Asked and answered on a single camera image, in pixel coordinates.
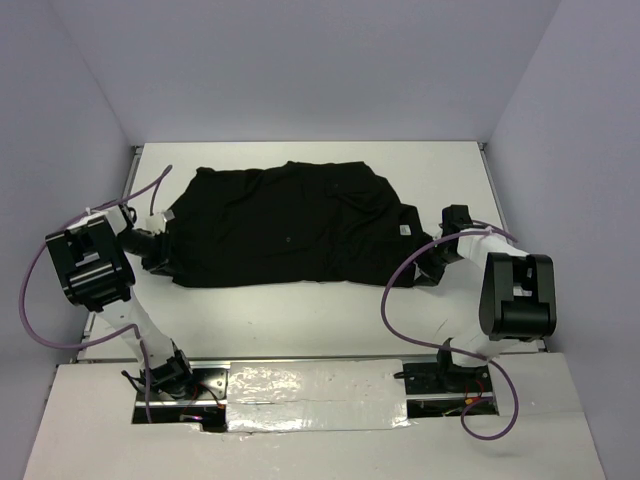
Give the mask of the black long sleeve shirt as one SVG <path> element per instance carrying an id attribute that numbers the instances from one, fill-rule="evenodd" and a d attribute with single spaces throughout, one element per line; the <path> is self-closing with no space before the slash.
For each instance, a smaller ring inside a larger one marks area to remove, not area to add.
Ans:
<path id="1" fill-rule="evenodd" d="M 186 288 L 383 286 L 432 240 L 417 208 L 363 162 L 200 167 L 170 210 L 171 276 Z"/>

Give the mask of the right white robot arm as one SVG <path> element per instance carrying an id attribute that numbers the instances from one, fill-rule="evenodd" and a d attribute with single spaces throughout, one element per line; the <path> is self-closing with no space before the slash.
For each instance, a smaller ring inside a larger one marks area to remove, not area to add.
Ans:
<path id="1" fill-rule="evenodd" d="M 410 395 L 445 392 L 482 393 L 490 385 L 488 362 L 519 343 L 551 336 L 557 324 L 555 275 L 552 259 L 512 245 L 507 233 L 470 217 L 465 205 L 442 211 L 442 234 L 462 236 L 422 254 L 420 279 L 436 286 L 448 265 L 466 260 L 483 275 L 478 320 L 463 333 L 445 341 L 436 359 L 403 366 Z"/>

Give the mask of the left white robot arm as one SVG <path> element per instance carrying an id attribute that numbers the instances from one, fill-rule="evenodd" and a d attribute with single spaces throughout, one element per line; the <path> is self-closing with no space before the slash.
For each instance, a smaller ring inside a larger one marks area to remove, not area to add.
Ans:
<path id="1" fill-rule="evenodd" d="M 152 260 L 161 244 L 152 233 L 136 229 L 135 220 L 136 212 L 125 205 L 95 210 L 47 235 L 45 245 L 70 303 L 99 314 L 115 330 L 131 327 L 121 338 L 140 362 L 142 385 L 183 399 L 194 390 L 196 374 L 134 293 L 127 255 Z"/>

